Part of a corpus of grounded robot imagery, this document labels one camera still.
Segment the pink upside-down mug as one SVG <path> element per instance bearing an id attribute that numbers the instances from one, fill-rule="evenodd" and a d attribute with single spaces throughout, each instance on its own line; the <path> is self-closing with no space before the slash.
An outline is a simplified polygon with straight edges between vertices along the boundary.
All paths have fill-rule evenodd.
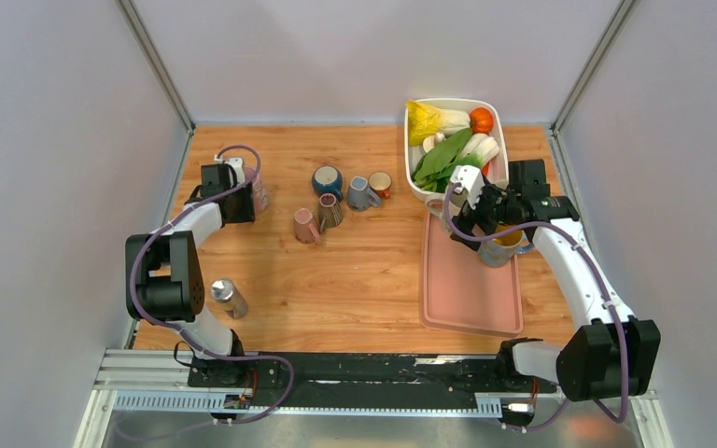
<path id="1" fill-rule="evenodd" d="M 258 217 L 269 207 L 270 196 L 267 188 L 265 187 L 264 179 L 261 172 L 258 172 L 254 166 L 248 165 L 243 168 L 243 171 L 246 178 L 254 176 L 254 180 L 251 183 L 252 199 L 255 216 Z"/>

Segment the blue butterfly mug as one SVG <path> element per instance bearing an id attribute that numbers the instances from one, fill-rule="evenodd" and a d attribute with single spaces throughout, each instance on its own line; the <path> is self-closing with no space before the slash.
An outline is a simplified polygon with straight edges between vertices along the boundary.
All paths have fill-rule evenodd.
<path id="1" fill-rule="evenodd" d="M 533 247 L 534 245 L 528 240 L 525 232 L 519 230 L 481 242 L 477 254 L 484 265 L 499 268 L 514 256 L 527 253 Z"/>

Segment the dark blue round mug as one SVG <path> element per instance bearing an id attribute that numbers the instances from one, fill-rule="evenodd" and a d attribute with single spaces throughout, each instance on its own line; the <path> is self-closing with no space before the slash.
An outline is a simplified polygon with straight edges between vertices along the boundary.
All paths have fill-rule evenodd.
<path id="1" fill-rule="evenodd" d="M 318 167 L 312 174 L 311 184 L 317 196 L 332 194 L 338 202 L 344 199 L 342 174 L 331 165 Z"/>

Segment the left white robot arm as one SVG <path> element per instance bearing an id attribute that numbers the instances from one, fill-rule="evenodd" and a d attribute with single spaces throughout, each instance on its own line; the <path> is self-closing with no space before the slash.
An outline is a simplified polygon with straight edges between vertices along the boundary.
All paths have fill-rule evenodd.
<path id="1" fill-rule="evenodd" d="M 241 384 L 248 362 L 235 331 L 221 324 L 205 304 L 205 284 L 197 249 L 221 230 L 236 195 L 253 207 L 250 175 L 229 163 L 202 169 L 179 215 L 151 233 L 130 236 L 125 243 L 126 308 L 136 320 L 176 333 L 203 360 L 214 360 L 212 373 L 225 386 Z"/>

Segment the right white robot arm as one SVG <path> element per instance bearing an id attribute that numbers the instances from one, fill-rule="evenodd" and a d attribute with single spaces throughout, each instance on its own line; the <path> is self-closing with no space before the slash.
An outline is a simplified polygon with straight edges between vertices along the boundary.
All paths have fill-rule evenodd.
<path id="1" fill-rule="evenodd" d="M 573 325 L 562 347 L 536 339 L 506 342 L 495 366 L 498 383 L 518 390 L 532 376 L 558 385 L 571 401 L 627 399 L 648 391 L 661 343 L 652 319 L 625 305 L 598 266 L 577 208 L 552 193 L 542 160 L 513 161 L 506 188 L 473 166 L 458 166 L 446 191 L 460 208 L 447 214 L 453 240 L 477 249 L 523 231 L 547 261 Z"/>

